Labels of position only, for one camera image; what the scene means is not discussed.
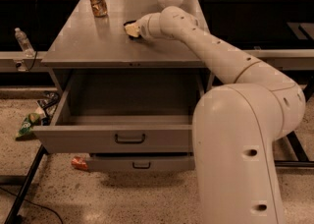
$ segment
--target soda can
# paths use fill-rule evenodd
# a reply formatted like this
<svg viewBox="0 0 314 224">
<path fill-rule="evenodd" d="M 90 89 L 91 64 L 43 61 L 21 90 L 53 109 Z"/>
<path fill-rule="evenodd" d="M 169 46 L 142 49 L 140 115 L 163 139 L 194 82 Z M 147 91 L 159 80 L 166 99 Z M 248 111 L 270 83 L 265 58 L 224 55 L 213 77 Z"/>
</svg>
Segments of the soda can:
<svg viewBox="0 0 314 224">
<path fill-rule="evenodd" d="M 95 17 L 103 17 L 108 13 L 105 0 L 90 0 L 92 13 Z"/>
</svg>

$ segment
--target closed drawer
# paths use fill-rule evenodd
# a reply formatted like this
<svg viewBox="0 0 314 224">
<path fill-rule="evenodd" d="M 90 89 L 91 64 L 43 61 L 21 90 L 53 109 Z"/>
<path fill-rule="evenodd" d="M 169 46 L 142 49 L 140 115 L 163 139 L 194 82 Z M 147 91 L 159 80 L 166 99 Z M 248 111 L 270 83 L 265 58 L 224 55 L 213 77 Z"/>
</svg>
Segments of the closed drawer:
<svg viewBox="0 0 314 224">
<path fill-rule="evenodd" d="M 169 153 L 147 156 L 125 155 L 94 155 L 87 158 L 86 164 L 91 172 L 114 171 L 186 171 L 195 168 L 194 158 L 188 153 Z"/>
<path fill-rule="evenodd" d="M 77 70 L 34 132 L 50 153 L 192 152 L 201 89 L 194 69 Z"/>
</svg>

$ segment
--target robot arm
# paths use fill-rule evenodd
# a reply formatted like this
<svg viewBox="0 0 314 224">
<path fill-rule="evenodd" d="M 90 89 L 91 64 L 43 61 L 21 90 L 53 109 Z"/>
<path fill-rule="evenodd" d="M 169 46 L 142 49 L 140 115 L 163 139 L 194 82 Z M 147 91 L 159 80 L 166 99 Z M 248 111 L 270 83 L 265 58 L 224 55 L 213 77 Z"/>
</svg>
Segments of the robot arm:
<svg viewBox="0 0 314 224">
<path fill-rule="evenodd" d="M 180 40 L 225 84 L 203 95 L 193 115 L 204 223 L 284 224 L 272 143 L 301 122 L 301 88 L 200 29 L 196 18 L 177 7 L 136 21 L 132 35 L 137 34 Z"/>
</svg>

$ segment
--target floor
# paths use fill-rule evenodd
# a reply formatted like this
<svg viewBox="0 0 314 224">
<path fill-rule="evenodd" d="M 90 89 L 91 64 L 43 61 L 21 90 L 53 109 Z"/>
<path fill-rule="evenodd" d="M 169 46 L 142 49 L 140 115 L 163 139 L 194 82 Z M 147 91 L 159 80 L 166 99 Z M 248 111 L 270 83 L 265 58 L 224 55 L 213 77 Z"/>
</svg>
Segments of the floor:
<svg viewBox="0 0 314 224">
<path fill-rule="evenodd" d="M 41 89 L 0 88 L 1 175 L 24 175 L 36 154 L 39 140 L 16 141 L 28 113 L 42 99 Z M 314 159 L 314 98 L 297 129 L 305 150 Z M 287 140 L 274 145 L 276 159 L 294 159 Z M 195 171 L 180 173 L 88 173 L 71 166 L 75 155 L 44 156 L 26 198 L 57 211 L 67 224 L 199 224 L 200 203 Z M 278 168 L 287 224 L 311 224 L 314 216 L 314 170 Z M 3 187 L 13 193 L 19 187 Z M 0 190 L 0 223 L 4 223 L 14 197 Z M 24 223 L 61 223 L 52 212 L 24 203 Z"/>
</svg>

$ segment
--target bottle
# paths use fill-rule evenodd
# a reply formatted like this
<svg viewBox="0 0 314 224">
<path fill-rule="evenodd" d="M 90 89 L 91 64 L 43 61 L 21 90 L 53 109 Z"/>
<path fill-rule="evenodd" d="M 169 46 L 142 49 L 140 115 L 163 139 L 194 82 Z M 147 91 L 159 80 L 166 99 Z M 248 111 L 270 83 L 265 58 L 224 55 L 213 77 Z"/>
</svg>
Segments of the bottle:
<svg viewBox="0 0 314 224">
<path fill-rule="evenodd" d="M 19 28 L 16 28 L 15 32 L 16 32 L 16 39 L 20 47 L 24 51 L 25 55 L 27 57 L 33 57 L 35 52 L 29 42 L 29 39 L 27 38 L 27 35 Z"/>
</svg>

